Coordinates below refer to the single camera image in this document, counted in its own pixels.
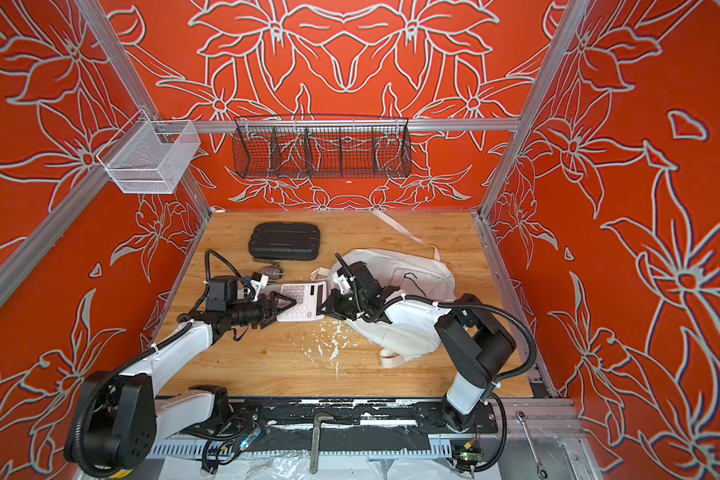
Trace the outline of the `white student backpack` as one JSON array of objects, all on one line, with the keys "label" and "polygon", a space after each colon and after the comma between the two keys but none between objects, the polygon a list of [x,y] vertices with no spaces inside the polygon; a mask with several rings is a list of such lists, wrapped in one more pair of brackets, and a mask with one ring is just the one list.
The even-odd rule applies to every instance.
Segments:
[{"label": "white student backpack", "polygon": [[[384,249],[354,249],[331,268],[313,270],[310,278],[325,280],[329,296],[333,288],[338,288],[342,294],[361,288],[371,290],[371,320],[343,321],[379,346],[380,365],[392,369],[440,347],[435,324],[448,312],[445,304],[455,299],[455,278],[441,260],[436,246],[418,238],[391,216],[381,211],[374,215],[414,242],[431,248],[432,255],[422,257]],[[327,315],[329,296],[322,304]]]}]

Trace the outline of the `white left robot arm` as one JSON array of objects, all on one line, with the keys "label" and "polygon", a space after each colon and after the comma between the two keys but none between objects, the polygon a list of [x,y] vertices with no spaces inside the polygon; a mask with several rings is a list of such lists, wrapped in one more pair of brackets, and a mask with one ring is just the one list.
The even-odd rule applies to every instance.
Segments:
[{"label": "white left robot arm", "polygon": [[223,387],[196,386],[158,399],[167,382],[227,333],[240,339],[297,306],[297,299],[264,292],[260,273],[205,275],[192,309],[167,338],[111,371],[97,371],[81,387],[64,457],[93,478],[113,478],[143,462],[153,445],[188,431],[210,442],[230,441],[235,413]]}]

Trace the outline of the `pink calculator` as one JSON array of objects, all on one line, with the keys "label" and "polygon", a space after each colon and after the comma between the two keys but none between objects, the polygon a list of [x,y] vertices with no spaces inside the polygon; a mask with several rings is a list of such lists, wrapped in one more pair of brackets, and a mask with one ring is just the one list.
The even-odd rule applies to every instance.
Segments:
[{"label": "pink calculator", "polygon": [[298,300],[298,304],[277,315],[276,319],[282,323],[315,322],[323,320],[325,315],[319,308],[327,299],[327,284],[325,281],[286,283],[267,286],[263,292],[280,292],[283,295]]}]

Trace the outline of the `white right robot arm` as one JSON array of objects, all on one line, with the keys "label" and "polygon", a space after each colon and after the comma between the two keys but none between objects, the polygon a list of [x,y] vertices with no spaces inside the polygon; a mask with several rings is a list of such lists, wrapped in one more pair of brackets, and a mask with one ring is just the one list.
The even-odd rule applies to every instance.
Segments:
[{"label": "white right robot arm", "polygon": [[379,346],[382,367],[445,349],[456,375],[434,421],[455,432],[471,427],[477,405],[504,380],[536,362],[529,328],[474,295],[457,297],[455,277],[438,259],[356,249],[337,256],[325,276],[331,292],[322,312]]}]

